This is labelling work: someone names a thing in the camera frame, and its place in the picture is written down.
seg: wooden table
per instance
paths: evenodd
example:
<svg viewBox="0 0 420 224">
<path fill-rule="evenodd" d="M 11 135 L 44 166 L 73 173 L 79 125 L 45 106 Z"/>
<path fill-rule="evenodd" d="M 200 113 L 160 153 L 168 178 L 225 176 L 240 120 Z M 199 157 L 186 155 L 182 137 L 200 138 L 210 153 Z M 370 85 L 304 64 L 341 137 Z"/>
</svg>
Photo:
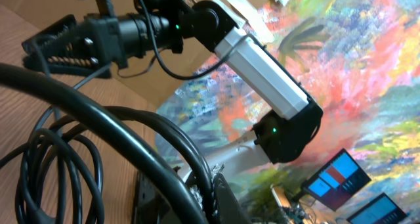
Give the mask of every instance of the wooden table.
<svg viewBox="0 0 420 224">
<path fill-rule="evenodd" d="M 0 5 L 0 20 L 0 62 L 21 66 L 24 51 L 20 44 L 39 30 L 2 5 Z M 54 78 L 68 85 L 74 85 L 81 79 L 75 76 L 54 76 Z M 151 104 L 114 79 L 94 79 L 82 87 L 81 92 L 102 105 L 156 110 Z M 47 103 L 31 96 L 0 87 L 0 157 L 28 140 L 32 127 L 48 106 Z M 139 123 L 128 124 L 149 144 L 154 143 L 152 130 Z M 102 197 L 105 205 L 106 223 L 130 223 L 137 170 L 98 137 L 89 132 L 86 135 L 98 147 L 104 164 Z M 72 143 L 72 146 L 92 171 L 93 164 L 87 149 L 77 143 Z M 1 223 L 16 223 L 14 194 L 19 177 L 19 167 L 20 156 L 0 170 Z M 70 223 L 72 197 L 70 195 L 70 180 L 67 178 L 67 181 L 66 223 Z M 82 188 L 83 214 L 86 218 L 91 195 L 84 182 L 82 182 Z M 41 205 L 50 216 L 55 216 L 57 190 L 56 165 L 54 163 L 45 181 Z"/>
</svg>

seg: computer monitor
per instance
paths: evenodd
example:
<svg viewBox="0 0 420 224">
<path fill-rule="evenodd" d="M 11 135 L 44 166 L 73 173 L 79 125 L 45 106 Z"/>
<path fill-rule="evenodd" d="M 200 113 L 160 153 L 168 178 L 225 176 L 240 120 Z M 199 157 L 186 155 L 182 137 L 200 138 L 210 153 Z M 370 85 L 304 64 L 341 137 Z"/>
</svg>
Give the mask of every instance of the computer monitor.
<svg viewBox="0 0 420 224">
<path fill-rule="evenodd" d="M 335 212 L 370 181 L 366 172 L 342 149 L 302 184 L 301 191 Z"/>
<path fill-rule="evenodd" d="M 363 208 L 351 215 L 351 224 L 397 224 L 407 217 L 385 193 L 382 193 Z"/>
</svg>

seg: painted wall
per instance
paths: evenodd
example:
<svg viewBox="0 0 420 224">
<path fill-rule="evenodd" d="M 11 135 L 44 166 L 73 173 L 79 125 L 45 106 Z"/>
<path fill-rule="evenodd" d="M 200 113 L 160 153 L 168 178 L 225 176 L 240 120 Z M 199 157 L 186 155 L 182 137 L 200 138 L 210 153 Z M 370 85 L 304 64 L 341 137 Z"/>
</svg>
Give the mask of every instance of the painted wall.
<svg viewBox="0 0 420 224">
<path fill-rule="evenodd" d="M 335 215 L 347 217 L 386 192 L 412 217 L 420 217 L 420 0 L 291 0 L 283 8 L 267 3 L 259 12 L 276 37 L 268 49 L 325 115 L 300 158 L 233 179 L 238 197 L 272 183 L 297 187 L 344 147 L 372 182 Z M 216 61 L 210 58 L 203 68 Z M 158 113 L 210 154 L 269 110 L 223 66 L 186 82 Z M 168 161 L 180 163 L 161 137 L 157 148 Z M 321 204 L 314 208 L 327 212 Z"/>
</svg>

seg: robotic arm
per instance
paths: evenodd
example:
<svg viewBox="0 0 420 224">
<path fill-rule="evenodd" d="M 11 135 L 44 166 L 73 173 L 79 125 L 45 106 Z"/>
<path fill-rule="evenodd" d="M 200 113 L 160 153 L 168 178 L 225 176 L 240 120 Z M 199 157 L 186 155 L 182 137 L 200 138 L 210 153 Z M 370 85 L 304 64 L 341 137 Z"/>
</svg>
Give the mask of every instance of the robotic arm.
<svg viewBox="0 0 420 224">
<path fill-rule="evenodd" d="M 23 42 L 28 54 L 24 67 L 43 70 L 33 49 L 34 40 L 52 74 L 88 76 L 111 62 L 124 69 L 128 58 L 142 58 L 150 50 L 165 72 L 181 80 L 201 77 L 226 63 L 272 110 L 242 138 L 206 158 L 210 167 L 224 164 L 225 176 L 267 162 L 293 161 L 318 132 L 323 112 L 315 100 L 216 3 L 200 1 L 190 7 L 183 0 L 134 0 L 138 13 L 123 16 L 114 14 L 110 0 L 96 3 L 99 13 L 88 14 L 82 23 L 69 15 Z M 181 54 L 182 40 L 189 37 L 195 37 L 221 60 L 196 76 L 178 76 L 166 67 L 158 49 Z M 108 70 L 99 77 L 110 78 L 111 73 Z M 189 167 L 178 174 L 185 180 Z M 224 178 L 222 181 L 221 187 L 227 186 Z"/>
</svg>

